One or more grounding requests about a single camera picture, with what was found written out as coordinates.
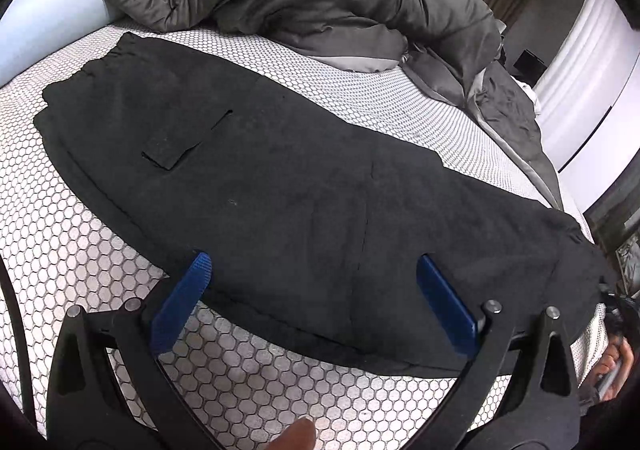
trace pillow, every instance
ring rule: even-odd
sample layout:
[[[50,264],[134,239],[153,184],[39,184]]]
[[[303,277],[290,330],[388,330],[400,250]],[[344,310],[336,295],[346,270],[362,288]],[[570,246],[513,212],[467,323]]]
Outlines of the pillow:
[[[121,16],[106,0],[14,0],[0,19],[0,87]]]

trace human finger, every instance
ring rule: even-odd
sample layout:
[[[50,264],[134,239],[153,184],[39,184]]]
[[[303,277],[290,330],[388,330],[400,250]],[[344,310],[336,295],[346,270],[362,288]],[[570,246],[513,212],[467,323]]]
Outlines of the human finger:
[[[634,362],[634,353],[631,350],[631,346],[629,342],[626,341],[626,338],[622,340],[622,344],[620,345],[620,353],[622,354],[622,360],[620,362],[620,370],[618,371],[618,375],[616,379],[613,380],[611,387],[609,390],[612,391],[613,397],[615,398],[622,386],[625,384],[626,379],[629,377],[631,373],[631,367]]]
[[[616,362],[620,359],[620,352],[614,344],[609,344],[609,346],[605,349],[603,356],[610,356],[611,358],[613,358],[613,361]]]
[[[616,360],[614,360],[611,356],[609,356],[608,354],[606,354],[605,356],[603,356],[600,359],[600,363],[604,366],[607,367],[607,372],[611,372],[614,367],[616,367]]]
[[[609,335],[609,343],[615,345],[616,347],[620,347],[622,340],[622,335]]]
[[[615,398],[615,393],[613,391],[613,386],[610,386],[607,391],[604,393],[602,399],[600,401],[609,401],[609,400],[613,400],[613,398]]]
[[[316,445],[316,427],[306,417],[290,425],[274,439],[266,450],[313,450]]]
[[[609,367],[604,364],[597,363],[593,369],[591,369],[590,374],[593,376],[604,376],[607,372],[609,372]]]

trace white bedsheet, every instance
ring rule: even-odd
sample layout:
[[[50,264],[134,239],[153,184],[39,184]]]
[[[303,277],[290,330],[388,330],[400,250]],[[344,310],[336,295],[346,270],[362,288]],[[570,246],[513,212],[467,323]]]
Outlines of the white bedsheet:
[[[53,347],[66,308],[73,303],[87,310],[118,307],[133,295],[145,296],[162,274],[68,190],[31,123],[45,105],[41,92],[47,84],[103,56],[131,29],[152,35],[130,22],[107,26],[51,54],[0,89],[0,250],[24,314],[41,430]],[[347,122],[435,150],[448,168],[546,205],[478,126],[459,109],[425,97],[399,68],[348,73],[257,36],[223,36],[210,29],[162,37],[259,72]],[[567,213],[591,239],[562,185],[561,191]],[[1,302],[0,328],[0,380],[19,402],[15,347]],[[598,310],[572,346],[578,380],[605,344]],[[303,358],[251,336],[203,306],[194,311],[174,353],[162,360],[197,416],[224,444],[241,450],[252,449],[305,414],[316,421],[318,448],[354,450],[365,441],[398,448],[453,382],[382,378]],[[117,354],[114,367],[133,413],[149,423]],[[497,380],[474,426],[490,419],[507,382],[506,377]]]

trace wall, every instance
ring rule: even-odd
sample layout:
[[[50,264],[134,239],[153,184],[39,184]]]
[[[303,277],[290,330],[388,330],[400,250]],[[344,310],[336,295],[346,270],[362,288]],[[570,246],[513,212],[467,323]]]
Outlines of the wall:
[[[542,8],[542,0],[529,0],[511,29],[506,30],[504,53],[507,55],[507,63],[505,67],[511,74],[515,74],[513,71],[514,62],[533,42],[534,30],[543,13]]]
[[[507,71],[515,73],[513,64],[525,49],[549,66],[577,15],[578,11],[562,8],[553,2],[529,0],[516,23],[506,30],[504,52]]]

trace black pants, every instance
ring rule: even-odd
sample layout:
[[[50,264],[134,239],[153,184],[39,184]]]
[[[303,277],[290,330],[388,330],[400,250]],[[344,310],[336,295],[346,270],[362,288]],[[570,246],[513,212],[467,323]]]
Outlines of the black pants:
[[[307,356],[455,375],[465,361],[415,282],[423,253],[523,331],[558,306],[571,339],[610,275],[568,215],[182,45],[124,34],[44,98],[47,153],[107,226],[172,276],[209,253],[207,305]]]

